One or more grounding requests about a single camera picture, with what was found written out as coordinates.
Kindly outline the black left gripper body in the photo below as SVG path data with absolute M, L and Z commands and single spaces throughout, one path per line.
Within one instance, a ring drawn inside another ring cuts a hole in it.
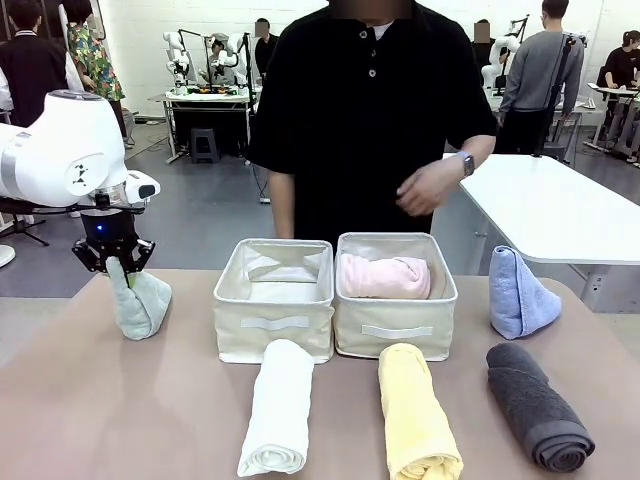
M 138 235 L 135 231 L 134 214 L 129 211 L 116 210 L 110 214 L 100 212 L 98 215 L 83 212 L 80 218 L 85 229 L 84 239 L 109 243 L 107 258 L 124 258 L 136 244 Z

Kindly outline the person's left hand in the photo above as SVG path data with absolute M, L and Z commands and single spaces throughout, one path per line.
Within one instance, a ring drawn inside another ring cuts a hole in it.
M 416 170 L 397 190 L 397 204 L 408 215 L 432 214 L 464 178 L 459 155 L 432 162 Z

